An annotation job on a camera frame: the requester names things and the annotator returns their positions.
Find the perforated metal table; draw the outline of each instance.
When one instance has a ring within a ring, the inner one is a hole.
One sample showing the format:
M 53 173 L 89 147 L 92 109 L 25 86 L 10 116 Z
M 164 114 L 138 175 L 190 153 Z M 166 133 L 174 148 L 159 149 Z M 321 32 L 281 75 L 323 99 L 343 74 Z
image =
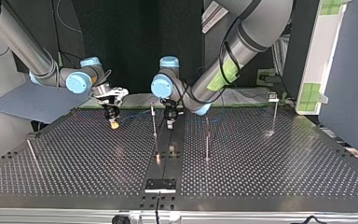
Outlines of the perforated metal table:
M 358 213 L 358 160 L 304 117 L 280 108 L 186 113 L 158 138 L 149 113 L 76 110 L 0 159 L 0 208 Z M 208 159 L 206 130 L 210 127 Z M 147 179 L 176 193 L 146 194 Z

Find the small orange object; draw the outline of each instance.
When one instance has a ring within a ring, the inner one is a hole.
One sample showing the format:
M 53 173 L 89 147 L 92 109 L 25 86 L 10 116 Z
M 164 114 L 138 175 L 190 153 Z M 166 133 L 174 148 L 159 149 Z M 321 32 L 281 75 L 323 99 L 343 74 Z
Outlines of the small orange object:
M 112 129 L 117 129 L 120 125 L 118 124 L 117 121 L 113 121 L 112 123 L 110 123 L 110 127 Z

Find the black curtain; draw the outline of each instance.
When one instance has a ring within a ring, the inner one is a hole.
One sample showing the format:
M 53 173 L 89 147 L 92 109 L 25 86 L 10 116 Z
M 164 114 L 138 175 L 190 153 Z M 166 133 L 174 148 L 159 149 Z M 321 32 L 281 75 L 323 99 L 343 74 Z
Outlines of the black curtain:
M 75 0 L 86 56 L 112 69 L 112 86 L 150 92 L 159 59 L 180 60 L 181 76 L 194 79 L 202 66 L 202 0 Z

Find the metal bracket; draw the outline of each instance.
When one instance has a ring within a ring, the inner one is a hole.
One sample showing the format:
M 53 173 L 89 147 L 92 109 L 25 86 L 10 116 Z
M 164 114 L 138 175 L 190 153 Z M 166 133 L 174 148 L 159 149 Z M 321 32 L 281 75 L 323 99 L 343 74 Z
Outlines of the metal bracket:
M 328 104 L 328 97 L 320 93 L 319 102 L 322 104 Z
M 145 193 L 175 193 L 175 179 L 148 179 L 146 182 Z

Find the blue joint cap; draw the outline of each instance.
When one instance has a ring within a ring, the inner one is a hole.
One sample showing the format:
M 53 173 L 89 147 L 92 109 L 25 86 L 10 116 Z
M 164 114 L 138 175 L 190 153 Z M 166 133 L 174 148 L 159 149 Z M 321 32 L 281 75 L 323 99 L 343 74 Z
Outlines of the blue joint cap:
M 91 86 L 91 78 L 84 72 L 71 73 L 65 81 L 66 88 L 76 94 L 88 91 Z
M 158 98 L 168 98 L 172 94 L 172 81 L 167 76 L 158 74 L 153 78 L 151 90 Z
M 196 115 L 203 116 L 208 112 L 209 108 L 211 108 L 211 104 L 204 105 L 202 108 L 200 108 L 199 110 L 195 111 L 194 113 Z
M 36 79 L 36 77 L 34 76 L 34 74 L 30 73 L 29 76 L 30 76 L 31 81 L 32 81 L 34 84 L 43 86 L 43 84 L 40 83 L 40 82 Z
M 179 67 L 179 59 L 173 56 L 163 57 L 159 60 L 160 67 Z
M 91 57 L 88 59 L 84 59 L 80 62 L 81 67 L 93 66 L 93 65 L 101 65 L 101 62 L 97 57 Z

